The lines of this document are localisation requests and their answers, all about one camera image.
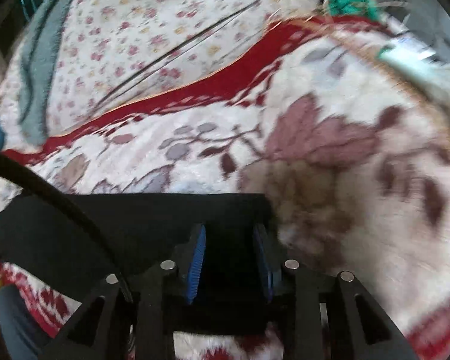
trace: green fabric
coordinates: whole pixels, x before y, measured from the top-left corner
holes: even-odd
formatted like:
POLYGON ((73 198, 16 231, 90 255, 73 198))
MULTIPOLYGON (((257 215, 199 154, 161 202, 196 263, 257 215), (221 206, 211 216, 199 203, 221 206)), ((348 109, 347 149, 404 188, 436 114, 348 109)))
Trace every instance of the green fabric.
POLYGON ((332 16, 360 15, 379 21, 379 12, 370 0, 329 0, 328 8, 332 16))
POLYGON ((392 47, 390 47, 390 46, 384 46, 384 47, 382 47, 382 48, 380 49, 380 51, 378 51, 377 59, 380 59, 380 57, 382 56, 383 53, 385 53, 385 52, 387 52, 387 51, 390 51, 391 49, 392 49, 392 47))

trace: black cable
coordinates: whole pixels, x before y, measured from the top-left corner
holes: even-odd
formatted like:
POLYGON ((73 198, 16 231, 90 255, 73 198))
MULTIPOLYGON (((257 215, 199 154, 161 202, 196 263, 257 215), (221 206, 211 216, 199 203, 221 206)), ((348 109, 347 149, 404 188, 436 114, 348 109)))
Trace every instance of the black cable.
POLYGON ((47 183, 32 170, 9 159, 1 153, 0 177, 10 180, 12 183, 34 193, 82 228, 85 234, 87 234, 90 239, 102 249, 105 256, 115 267, 113 273, 118 280, 118 284, 125 300, 129 303, 133 302, 130 286, 125 279, 125 276, 123 276, 112 250, 104 240, 100 229, 77 205, 72 203, 62 192, 57 190, 53 185, 47 183))

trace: dark blue fabric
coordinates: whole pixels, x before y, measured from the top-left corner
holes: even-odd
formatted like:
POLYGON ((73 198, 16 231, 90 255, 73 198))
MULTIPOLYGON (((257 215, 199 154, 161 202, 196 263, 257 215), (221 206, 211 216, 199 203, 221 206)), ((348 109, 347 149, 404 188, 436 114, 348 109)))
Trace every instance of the dark blue fabric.
POLYGON ((30 315, 15 286, 0 289, 0 329, 11 360, 37 360, 52 340, 30 315))

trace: bed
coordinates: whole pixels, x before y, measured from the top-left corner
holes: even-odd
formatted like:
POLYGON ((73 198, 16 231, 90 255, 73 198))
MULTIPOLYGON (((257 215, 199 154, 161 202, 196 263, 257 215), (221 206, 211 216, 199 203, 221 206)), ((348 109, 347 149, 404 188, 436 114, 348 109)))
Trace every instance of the bed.
MULTIPOLYGON (((450 129, 375 60, 390 36, 317 0, 72 0, 47 137, 20 125, 18 47, 1 86, 5 154, 66 193, 262 192, 309 266, 356 273, 423 359, 450 353, 450 129)), ((0 211, 19 193, 0 179, 0 211)), ((79 303, 5 262, 55 335, 79 303)), ((281 358, 263 337, 177 334, 181 359, 281 358)))

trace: blue towel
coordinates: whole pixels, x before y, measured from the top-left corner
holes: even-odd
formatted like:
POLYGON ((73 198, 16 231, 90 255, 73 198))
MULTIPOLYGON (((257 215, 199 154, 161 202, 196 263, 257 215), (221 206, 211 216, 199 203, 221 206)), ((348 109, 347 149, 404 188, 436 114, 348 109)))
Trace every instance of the blue towel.
POLYGON ((19 122, 24 138, 32 145, 42 145, 48 138, 48 96, 71 2, 44 0, 28 26, 20 63, 19 122))

